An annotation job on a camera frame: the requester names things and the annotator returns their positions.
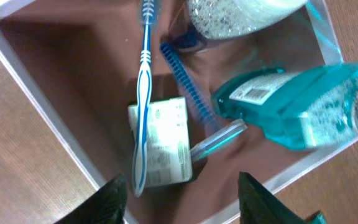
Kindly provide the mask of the green white soap box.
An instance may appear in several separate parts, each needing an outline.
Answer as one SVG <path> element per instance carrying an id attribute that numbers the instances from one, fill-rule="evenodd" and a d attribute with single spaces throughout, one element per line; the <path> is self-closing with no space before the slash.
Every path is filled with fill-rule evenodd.
<path id="1" fill-rule="evenodd" d="M 151 102 L 147 115 L 145 187 L 188 182 L 192 175 L 185 98 Z"/>

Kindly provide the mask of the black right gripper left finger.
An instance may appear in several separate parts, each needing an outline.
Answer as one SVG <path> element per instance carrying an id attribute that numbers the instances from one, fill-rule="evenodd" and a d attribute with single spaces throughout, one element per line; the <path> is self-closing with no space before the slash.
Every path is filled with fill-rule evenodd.
<path id="1" fill-rule="evenodd" d="M 56 224 L 124 224 L 126 180 L 119 174 Z"/>

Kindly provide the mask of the blue disposable razor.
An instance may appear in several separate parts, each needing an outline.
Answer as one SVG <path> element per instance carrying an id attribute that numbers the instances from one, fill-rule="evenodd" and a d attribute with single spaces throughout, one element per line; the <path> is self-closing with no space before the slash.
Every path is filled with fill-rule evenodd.
<path id="1" fill-rule="evenodd" d="M 247 125 L 241 119 L 232 121 L 223 126 L 207 104 L 199 86 L 185 70 L 178 54 L 168 43 L 160 44 L 160 51 L 178 86 L 184 93 L 188 106 L 192 109 L 195 118 L 207 132 L 206 139 L 196 144 L 190 151 L 193 162 L 200 161 L 226 147 L 238 135 L 247 130 Z"/>

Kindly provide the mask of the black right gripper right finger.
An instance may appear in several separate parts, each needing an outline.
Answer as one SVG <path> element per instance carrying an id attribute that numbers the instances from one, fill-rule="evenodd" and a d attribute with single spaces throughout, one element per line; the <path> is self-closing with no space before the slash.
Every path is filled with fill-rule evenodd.
<path id="1" fill-rule="evenodd" d="M 238 198 L 241 224 L 305 224 L 248 172 L 240 172 Z"/>

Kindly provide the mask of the purple spray bottle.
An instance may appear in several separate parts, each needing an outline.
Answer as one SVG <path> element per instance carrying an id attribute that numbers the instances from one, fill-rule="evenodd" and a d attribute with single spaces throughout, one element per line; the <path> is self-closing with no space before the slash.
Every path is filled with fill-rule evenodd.
<path id="1" fill-rule="evenodd" d="M 172 20 L 168 41 L 184 54 L 215 47 L 280 22 L 307 0 L 187 0 Z"/>

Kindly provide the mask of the teal mouthwash bottle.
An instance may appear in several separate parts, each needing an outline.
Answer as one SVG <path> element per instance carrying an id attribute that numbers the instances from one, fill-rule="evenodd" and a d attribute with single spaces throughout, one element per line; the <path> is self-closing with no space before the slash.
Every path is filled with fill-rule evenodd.
<path id="1" fill-rule="evenodd" d="M 358 138 L 358 62 L 243 73 L 221 85 L 211 102 L 223 118 L 257 126 L 294 151 L 345 143 Z"/>

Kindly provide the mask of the blue white toothbrush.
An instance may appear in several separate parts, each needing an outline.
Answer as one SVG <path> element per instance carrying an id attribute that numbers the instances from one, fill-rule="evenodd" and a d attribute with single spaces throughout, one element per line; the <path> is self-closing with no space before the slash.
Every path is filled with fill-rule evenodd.
<path id="1" fill-rule="evenodd" d="M 137 79 L 137 130 L 132 165 L 132 188 L 134 195 L 140 197 L 147 179 L 147 117 L 152 93 L 151 38 L 152 26 L 157 19 L 155 0 L 142 0 L 140 18 L 144 28 L 140 67 Z"/>

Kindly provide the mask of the Colgate toothpaste tube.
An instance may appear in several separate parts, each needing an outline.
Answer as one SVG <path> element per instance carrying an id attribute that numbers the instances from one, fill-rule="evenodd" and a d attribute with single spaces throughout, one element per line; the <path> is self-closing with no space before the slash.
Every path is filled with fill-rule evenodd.
<path id="1" fill-rule="evenodd" d="M 327 221 L 321 211 L 317 211 L 308 217 L 305 222 L 307 224 L 327 224 Z"/>

